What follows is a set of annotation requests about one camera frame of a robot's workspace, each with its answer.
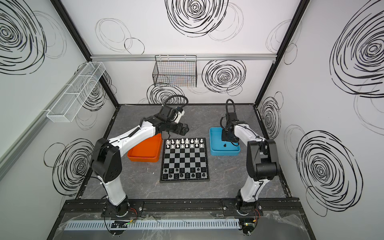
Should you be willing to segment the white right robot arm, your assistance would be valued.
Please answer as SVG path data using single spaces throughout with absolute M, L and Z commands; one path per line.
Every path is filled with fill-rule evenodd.
M 236 112 L 226 113 L 221 125 L 222 141 L 232 144 L 244 143 L 247 147 L 246 168 L 248 178 L 240 189 L 241 203 L 254 203 L 259 199 L 262 188 L 280 174 L 279 157 L 275 141 L 268 140 L 240 121 Z

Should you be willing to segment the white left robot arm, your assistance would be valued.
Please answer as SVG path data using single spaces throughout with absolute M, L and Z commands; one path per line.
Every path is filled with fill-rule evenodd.
M 123 169 L 122 156 L 136 145 L 162 132 L 186 135 L 189 127 L 180 123 L 185 114 L 184 106 L 185 104 L 180 107 L 163 104 L 157 114 L 142 118 L 140 124 L 133 129 L 109 140 L 97 140 L 91 157 L 91 169 L 101 181 L 107 200 L 118 216 L 125 216 L 130 210 L 128 197 L 120 179 Z

